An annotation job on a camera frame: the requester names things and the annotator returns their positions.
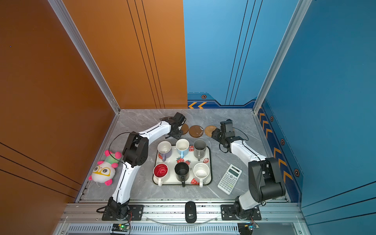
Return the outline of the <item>grey mug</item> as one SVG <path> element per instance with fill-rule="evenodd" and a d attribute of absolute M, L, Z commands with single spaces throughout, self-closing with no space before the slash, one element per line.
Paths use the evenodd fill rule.
<path fill-rule="evenodd" d="M 193 154 L 198 161 L 205 157 L 207 144 L 204 140 L 196 140 L 193 144 Z"/>

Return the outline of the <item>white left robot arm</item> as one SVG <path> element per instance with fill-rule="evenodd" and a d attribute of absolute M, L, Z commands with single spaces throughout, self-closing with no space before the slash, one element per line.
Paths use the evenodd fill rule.
<path fill-rule="evenodd" d="M 123 164 L 120 179 L 113 195 L 108 200 L 105 211 L 116 220 L 125 220 L 130 213 L 128 203 L 130 192 L 140 169 L 148 158 L 149 145 L 163 135 L 180 139 L 181 126 L 186 118 L 164 117 L 160 122 L 142 132 L 130 132 L 122 152 Z"/>

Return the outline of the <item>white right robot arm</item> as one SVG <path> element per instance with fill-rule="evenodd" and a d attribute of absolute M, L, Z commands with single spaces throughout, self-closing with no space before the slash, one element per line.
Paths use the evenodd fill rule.
<path fill-rule="evenodd" d="M 234 202 L 235 215 L 239 219 L 249 218 L 263 202 L 286 194 L 277 159 L 259 154 L 233 131 L 223 132 L 217 128 L 211 137 L 248 166 L 248 190 Z"/>

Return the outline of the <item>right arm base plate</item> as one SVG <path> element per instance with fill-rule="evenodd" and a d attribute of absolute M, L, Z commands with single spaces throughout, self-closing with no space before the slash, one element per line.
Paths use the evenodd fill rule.
<path fill-rule="evenodd" d="M 243 210 L 241 206 L 232 204 L 221 205 L 220 210 L 222 220 L 262 220 L 261 213 L 258 207 Z"/>

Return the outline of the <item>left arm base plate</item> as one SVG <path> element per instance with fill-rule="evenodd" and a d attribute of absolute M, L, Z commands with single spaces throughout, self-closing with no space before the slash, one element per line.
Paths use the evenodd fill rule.
<path fill-rule="evenodd" d="M 102 215 L 103 221 L 141 221 L 144 212 L 144 205 L 127 205 L 119 210 L 113 210 L 106 206 Z"/>

